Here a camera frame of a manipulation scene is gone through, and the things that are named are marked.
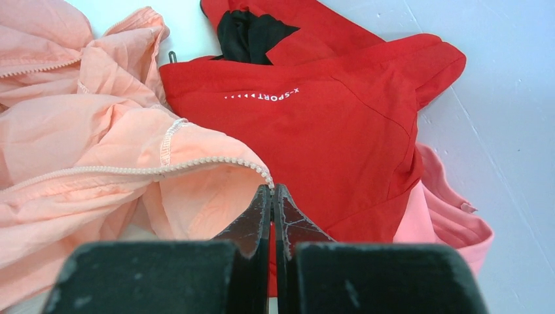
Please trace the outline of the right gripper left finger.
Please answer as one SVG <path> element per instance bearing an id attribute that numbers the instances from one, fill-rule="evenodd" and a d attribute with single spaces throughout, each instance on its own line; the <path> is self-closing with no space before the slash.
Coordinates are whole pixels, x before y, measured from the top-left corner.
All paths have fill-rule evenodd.
<path id="1" fill-rule="evenodd" d="M 267 313 L 272 195 L 207 241 L 102 241 L 66 260 L 43 313 Z"/>

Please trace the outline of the salmon orange jacket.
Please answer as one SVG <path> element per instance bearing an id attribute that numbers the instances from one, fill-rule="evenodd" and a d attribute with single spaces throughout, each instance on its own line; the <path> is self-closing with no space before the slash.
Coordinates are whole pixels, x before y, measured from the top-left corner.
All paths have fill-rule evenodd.
<path id="1" fill-rule="evenodd" d="M 1 312 L 35 307 L 80 245 L 210 239 L 273 185 L 241 141 L 172 113 L 150 7 L 95 38 L 66 1 L 1 2 Z"/>

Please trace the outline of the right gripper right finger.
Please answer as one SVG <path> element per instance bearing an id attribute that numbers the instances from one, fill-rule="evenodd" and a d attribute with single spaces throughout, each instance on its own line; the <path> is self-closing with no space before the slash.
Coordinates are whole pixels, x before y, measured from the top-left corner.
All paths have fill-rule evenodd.
<path id="1" fill-rule="evenodd" d="M 476 281 L 444 245 L 333 241 L 295 204 L 273 197 L 280 313 L 486 313 Z"/>

